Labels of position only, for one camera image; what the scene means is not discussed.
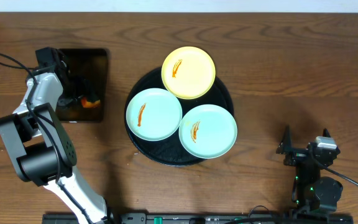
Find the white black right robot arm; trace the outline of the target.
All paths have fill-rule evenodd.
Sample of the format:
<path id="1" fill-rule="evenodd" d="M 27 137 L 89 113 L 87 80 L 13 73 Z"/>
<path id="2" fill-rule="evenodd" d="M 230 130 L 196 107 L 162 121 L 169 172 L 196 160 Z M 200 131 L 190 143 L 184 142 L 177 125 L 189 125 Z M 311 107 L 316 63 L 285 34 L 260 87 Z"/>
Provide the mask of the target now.
<path id="1" fill-rule="evenodd" d="M 299 212 L 336 211 L 343 186 L 333 178 L 322 177 L 321 170 L 332 165 L 341 152 L 327 129 L 306 147 L 297 148 L 292 145 L 290 128 L 287 126 L 276 153 L 285 155 L 284 165 L 296 169 L 291 200 L 297 204 Z"/>

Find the orange green sponge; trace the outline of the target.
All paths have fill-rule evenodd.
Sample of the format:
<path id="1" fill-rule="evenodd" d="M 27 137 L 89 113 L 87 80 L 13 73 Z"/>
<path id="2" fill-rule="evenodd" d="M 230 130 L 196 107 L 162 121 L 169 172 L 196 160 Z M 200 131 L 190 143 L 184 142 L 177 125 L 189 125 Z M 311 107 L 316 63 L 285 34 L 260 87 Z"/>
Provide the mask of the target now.
<path id="1" fill-rule="evenodd" d="M 97 108 L 101 105 L 101 101 L 96 100 L 94 102 L 90 102 L 90 101 L 88 101 L 88 99 L 86 97 L 82 97 L 81 105 L 83 108 Z"/>

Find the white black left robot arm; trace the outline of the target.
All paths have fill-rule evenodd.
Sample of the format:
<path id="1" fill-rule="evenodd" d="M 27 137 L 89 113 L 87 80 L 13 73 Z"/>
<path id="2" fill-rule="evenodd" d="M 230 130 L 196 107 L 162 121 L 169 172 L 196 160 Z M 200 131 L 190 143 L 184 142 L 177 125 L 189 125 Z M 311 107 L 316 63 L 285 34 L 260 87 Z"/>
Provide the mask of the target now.
<path id="1" fill-rule="evenodd" d="M 98 108 L 101 98 L 85 78 L 70 73 L 68 57 L 60 50 L 36 50 L 38 65 L 15 68 L 28 73 L 20 105 L 0 118 L 0 136 L 17 176 L 53 192 L 75 214 L 78 223 L 114 223 L 103 196 L 97 194 L 76 167 L 74 145 L 56 109 Z"/>

